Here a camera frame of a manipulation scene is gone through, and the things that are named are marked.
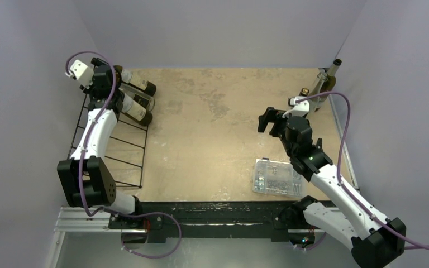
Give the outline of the clear glass black-label bottle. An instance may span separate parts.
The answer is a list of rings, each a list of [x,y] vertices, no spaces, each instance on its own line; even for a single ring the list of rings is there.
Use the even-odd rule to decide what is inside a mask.
[[[155,107],[155,99],[154,97],[144,93],[143,91],[128,85],[121,84],[120,90],[126,93],[129,97],[131,97],[136,103],[143,106],[147,111],[151,112]]]

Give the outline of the dark green labelled wine bottle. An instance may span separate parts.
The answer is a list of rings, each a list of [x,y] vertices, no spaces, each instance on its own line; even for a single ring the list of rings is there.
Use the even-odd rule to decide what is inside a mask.
[[[109,65],[109,63],[101,58],[92,58],[90,63],[93,65],[93,69],[97,66],[101,66],[104,64]],[[121,84],[128,84],[131,85],[144,93],[154,96],[157,90],[157,87],[154,83],[142,78],[138,74],[136,74],[133,71],[129,71],[128,69],[125,69],[124,67],[120,65],[113,65],[113,69],[115,69],[120,73],[121,75]],[[89,85],[81,85],[80,89],[85,92],[89,93],[90,87],[92,86],[93,82],[91,82]]]

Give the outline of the dark open-neck wine bottle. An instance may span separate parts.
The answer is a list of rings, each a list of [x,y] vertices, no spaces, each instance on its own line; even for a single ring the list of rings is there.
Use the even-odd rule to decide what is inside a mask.
[[[153,119],[151,112],[135,102],[133,98],[127,94],[124,94],[122,113],[142,126],[148,126]]]

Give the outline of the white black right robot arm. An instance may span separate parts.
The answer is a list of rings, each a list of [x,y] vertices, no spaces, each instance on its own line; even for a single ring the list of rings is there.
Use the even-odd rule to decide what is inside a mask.
[[[296,202],[291,212],[292,222],[298,227],[313,225],[350,250],[360,267],[385,267],[405,251],[406,225],[399,219],[390,219],[367,202],[339,173],[330,157],[322,149],[322,140],[313,142],[308,119],[302,116],[285,118],[284,111],[268,107],[258,117],[258,132],[265,131],[283,144],[293,170],[320,189],[339,213],[332,214],[310,196]]]

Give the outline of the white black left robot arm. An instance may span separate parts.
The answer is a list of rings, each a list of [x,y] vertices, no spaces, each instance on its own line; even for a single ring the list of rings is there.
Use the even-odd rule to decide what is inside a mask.
[[[90,208],[123,214],[125,224],[138,228],[144,222],[144,213],[137,209],[137,198],[117,190],[104,163],[109,139],[120,114],[137,104],[119,90],[120,79],[115,69],[107,64],[91,68],[75,60],[66,74],[78,81],[90,97],[82,138],[69,158],[57,165],[66,201],[70,207],[86,209],[89,216],[95,214]]]

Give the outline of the clear square bottle gold cap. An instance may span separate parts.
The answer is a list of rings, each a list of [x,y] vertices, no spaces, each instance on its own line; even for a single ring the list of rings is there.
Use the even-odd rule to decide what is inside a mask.
[[[302,88],[299,92],[299,96],[297,97],[297,107],[301,108],[302,110],[305,110],[307,113],[310,109],[310,103],[309,100],[306,100],[306,98],[309,96],[309,89],[308,88]]]

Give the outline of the clear plastic screw box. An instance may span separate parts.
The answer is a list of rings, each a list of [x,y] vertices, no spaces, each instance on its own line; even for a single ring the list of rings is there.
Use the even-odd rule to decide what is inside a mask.
[[[303,198],[307,195],[305,179],[288,162],[256,159],[252,179],[256,193]]]

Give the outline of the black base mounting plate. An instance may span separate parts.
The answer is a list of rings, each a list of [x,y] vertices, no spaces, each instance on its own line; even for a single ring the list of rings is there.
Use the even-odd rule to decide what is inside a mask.
[[[301,210],[314,198],[301,201],[138,202],[135,219],[99,212],[85,223],[95,231],[121,232],[125,241],[164,243],[168,238],[268,239],[310,246],[324,237],[306,222]]]

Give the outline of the black handled pliers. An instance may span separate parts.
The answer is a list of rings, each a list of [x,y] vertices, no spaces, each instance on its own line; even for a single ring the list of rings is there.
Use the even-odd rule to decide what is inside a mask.
[[[318,138],[317,142],[316,142],[316,147],[321,149],[323,145],[323,140],[322,138]]]

